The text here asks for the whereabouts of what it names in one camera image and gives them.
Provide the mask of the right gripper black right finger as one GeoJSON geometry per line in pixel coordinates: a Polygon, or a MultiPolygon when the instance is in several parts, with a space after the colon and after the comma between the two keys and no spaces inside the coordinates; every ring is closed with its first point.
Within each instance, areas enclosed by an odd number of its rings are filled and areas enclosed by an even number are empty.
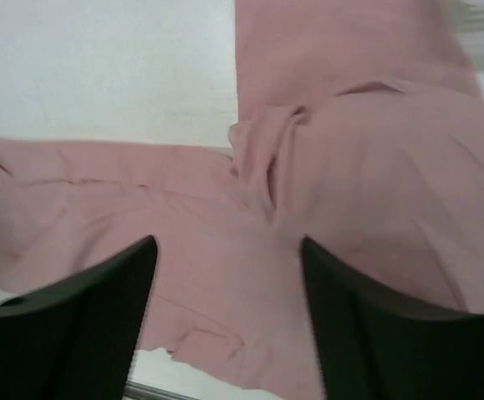
{"type": "Polygon", "coordinates": [[[484,399],[484,314],[410,297],[310,238],[308,310],[328,399],[484,399]]]}

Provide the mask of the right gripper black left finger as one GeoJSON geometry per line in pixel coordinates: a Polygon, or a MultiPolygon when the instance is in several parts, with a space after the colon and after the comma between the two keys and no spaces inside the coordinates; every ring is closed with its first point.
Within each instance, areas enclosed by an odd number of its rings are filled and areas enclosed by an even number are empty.
{"type": "Polygon", "coordinates": [[[157,243],[0,303],[0,399],[120,399],[147,308],[157,243]]]}

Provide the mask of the pink trousers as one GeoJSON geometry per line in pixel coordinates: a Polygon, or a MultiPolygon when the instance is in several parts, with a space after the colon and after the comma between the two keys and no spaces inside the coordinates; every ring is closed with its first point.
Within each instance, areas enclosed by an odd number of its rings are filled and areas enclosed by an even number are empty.
{"type": "Polygon", "coordinates": [[[484,98],[438,1],[239,1],[233,154],[0,139],[0,289],[152,234],[141,346],[320,399],[299,247],[484,313],[484,98]]]}

